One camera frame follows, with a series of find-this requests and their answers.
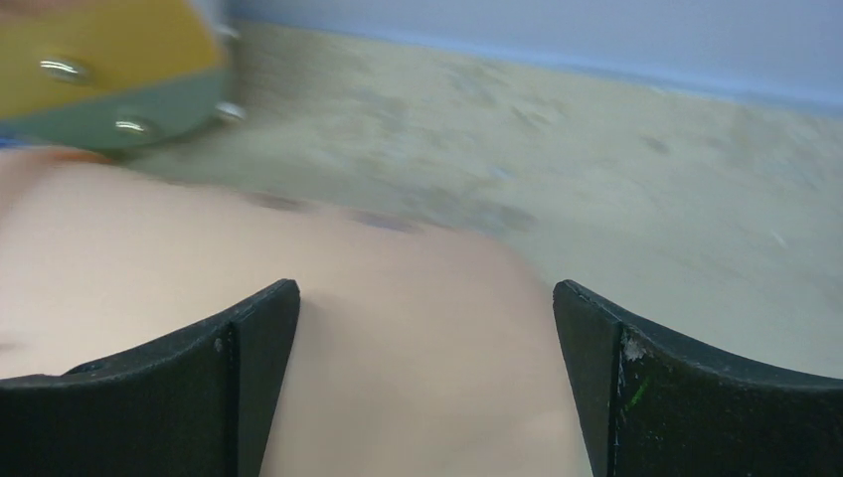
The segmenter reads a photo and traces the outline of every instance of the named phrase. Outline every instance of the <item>tattoo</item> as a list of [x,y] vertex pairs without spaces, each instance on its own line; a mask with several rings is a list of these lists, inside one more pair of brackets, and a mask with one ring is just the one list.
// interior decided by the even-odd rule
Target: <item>tattoo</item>
[[420,232],[420,229],[414,224],[397,217],[387,216],[384,214],[358,212],[354,215],[354,220],[369,227],[386,229],[388,231],[404,232],[405,234]]
[[315,208],[313,203],[274,196],[263,192],[245,193],[245,196],[253,204],[277,211],[310,212]]

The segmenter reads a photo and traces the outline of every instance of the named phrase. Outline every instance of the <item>dirty floor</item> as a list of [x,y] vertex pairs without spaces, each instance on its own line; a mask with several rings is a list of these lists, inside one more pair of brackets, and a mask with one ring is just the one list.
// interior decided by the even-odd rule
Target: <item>dirty floor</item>
[[242,28],[249,119],[128,167],[477,230],[549,284],[843,378],[843,121]]

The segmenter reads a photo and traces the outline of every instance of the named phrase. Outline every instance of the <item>light blue wall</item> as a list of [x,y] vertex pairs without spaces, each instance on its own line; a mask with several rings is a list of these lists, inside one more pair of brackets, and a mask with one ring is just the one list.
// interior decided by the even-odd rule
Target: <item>light blue wall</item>
[[245,18],[843,114],[843,0],[233,0]]

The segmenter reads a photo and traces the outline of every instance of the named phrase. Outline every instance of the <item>black plastic piece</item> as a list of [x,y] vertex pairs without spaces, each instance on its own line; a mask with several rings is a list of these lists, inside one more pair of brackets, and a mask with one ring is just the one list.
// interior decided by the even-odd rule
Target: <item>black plastic piece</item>
[[256,477],[299,303],[282,280],[62,376],[0,381],[0,475]]
[[554,314],[595,477],[843,475],[843,381],[727,353],[572,281]]

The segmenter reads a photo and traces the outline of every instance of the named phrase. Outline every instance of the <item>skin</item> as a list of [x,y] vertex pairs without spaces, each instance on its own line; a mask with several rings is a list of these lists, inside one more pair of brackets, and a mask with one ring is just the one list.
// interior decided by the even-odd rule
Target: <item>skin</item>
[[88,0],[0,0],[0,22],[37,17],[73,8]]
[[492,240],[43,150],[0,151],[0,191],[0,378],[63,373],[294,278],[261,475],[588,475],[550,290]]

